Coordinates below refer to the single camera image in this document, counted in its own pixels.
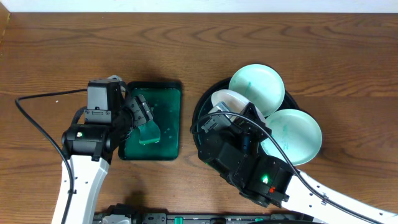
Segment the green sponge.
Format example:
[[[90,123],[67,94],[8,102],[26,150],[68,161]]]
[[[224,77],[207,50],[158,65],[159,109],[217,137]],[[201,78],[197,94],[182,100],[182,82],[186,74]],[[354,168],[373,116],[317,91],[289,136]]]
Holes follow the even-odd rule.
[[[154,120],[150,120],[139,126],[139,131],[139,144],[141,145],[152,144],[160,141],[160,128]]]

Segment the white plate green stain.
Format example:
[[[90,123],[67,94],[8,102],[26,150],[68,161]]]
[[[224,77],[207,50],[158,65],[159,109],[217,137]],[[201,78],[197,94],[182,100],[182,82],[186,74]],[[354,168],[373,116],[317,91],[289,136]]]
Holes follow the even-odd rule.
[[[216,106],[219,102],[223,102],[231,112],[240,113],[250,101],[240,93],[232,90],[222,89],[211,95],[211,103]]]

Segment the pale green plate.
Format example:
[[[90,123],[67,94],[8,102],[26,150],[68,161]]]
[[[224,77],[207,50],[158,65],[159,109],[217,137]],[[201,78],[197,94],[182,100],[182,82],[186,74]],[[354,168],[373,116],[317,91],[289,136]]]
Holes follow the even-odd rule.
[[[279,110],[266,118],[266,124],[293,165],[305,164],[320,152],[322,131],[315,119],[306,112]]]
[[[254,103],[264,117],[276,112],[285,96],[281,76],[273,68],[262,64],[240,68],[232,76],[228,89]]]

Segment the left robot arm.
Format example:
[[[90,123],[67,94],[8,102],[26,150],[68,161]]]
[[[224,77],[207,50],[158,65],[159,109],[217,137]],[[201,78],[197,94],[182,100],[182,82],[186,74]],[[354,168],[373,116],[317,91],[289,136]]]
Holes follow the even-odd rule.
[[[62,183],[53,223],[91,223],[96,202],[108,174],[114,150],[135,128],[152,120],[143,95],[88,99],[85,121],[73,123],[63,133]]]

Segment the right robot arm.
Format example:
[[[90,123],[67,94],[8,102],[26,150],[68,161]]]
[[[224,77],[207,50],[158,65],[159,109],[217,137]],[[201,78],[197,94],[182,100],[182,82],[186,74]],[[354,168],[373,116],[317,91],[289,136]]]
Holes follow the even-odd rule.
[[[194,117],[190,132],[202,139],[199,159],[258,205],[273,204],[324,223],[397,223],[397,214],[326,187],[298,170],[285,153],[277,158],[261,152],[261,141],[278,143],[252,103],[240,113],[218,110]]]

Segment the rectangular black tray green water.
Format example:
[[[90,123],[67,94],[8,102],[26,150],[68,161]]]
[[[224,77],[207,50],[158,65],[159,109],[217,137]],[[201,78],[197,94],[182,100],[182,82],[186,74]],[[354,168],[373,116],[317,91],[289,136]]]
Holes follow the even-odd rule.
[[[131,82],[133,96],[142,94],[160,128],[160,141],[139,144],[139,128],[130,132],[119,147],[118,156],[124,161],[172,161],[178,157],[182,86],[180,82]]]

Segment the round black tray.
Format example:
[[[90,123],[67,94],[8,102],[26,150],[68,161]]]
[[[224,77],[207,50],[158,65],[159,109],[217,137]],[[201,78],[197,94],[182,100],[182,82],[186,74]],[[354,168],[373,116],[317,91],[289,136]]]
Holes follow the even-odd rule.
[[[193,112],[193,119],[192,123],[194,124],[200,117],[204,116],[205,114],[208,114],[210,110],[213,108],[212,102],[211,102],[211,96],[214,92],[222,89],[227,89],[229,82],[231,78],[226,78],[216,84],[214,84],[212,87],[210,87],[199,99],[195,110]],[[279,110],[284,110],[284,109],[295,109],[295,110],[300,110],[297,102],[294,100],[292,95],[288,92],[285,91],[285,96],[284,100],[281,104],[281,106],[277,109]],[[198,131],[199,129],[202,131],[201,134],[194,135],[193,140],[195,142],[195,145],[198,149],[198,152],[200,152],[200,146],[203,144],[205,141],[203,138],[205,137],[205,134],[203,133],[203,130],[200,128],[201,125],[203,125],[204,122],[202,121],[199,123],[197,126],[195,126],[194,130]]]

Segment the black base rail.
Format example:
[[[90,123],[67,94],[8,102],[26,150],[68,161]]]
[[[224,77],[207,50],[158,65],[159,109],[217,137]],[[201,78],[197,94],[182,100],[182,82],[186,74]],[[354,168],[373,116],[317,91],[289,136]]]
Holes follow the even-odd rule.
[[[311,218],[302,214],[205,214],[205,213],[169,213],[166,210],[152,210],[141,213],[135,208],[117,204],[102,213],[94,215],[94,224],[245,224],[245,223],[310,223]]]

